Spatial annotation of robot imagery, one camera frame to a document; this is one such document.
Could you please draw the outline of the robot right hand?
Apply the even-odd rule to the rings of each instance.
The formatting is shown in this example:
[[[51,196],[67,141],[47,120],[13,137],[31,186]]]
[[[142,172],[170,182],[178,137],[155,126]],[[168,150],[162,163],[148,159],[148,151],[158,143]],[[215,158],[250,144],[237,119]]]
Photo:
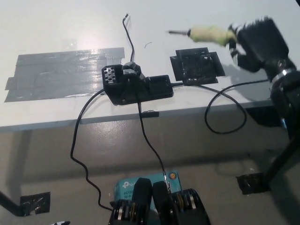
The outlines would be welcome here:
[[[241,25],[231,24],[229,50],[234,63],[249,72],[264,69],[277,75],[281,69],[294,68],[289,59],[289,48],[272,18],[264,17]]]

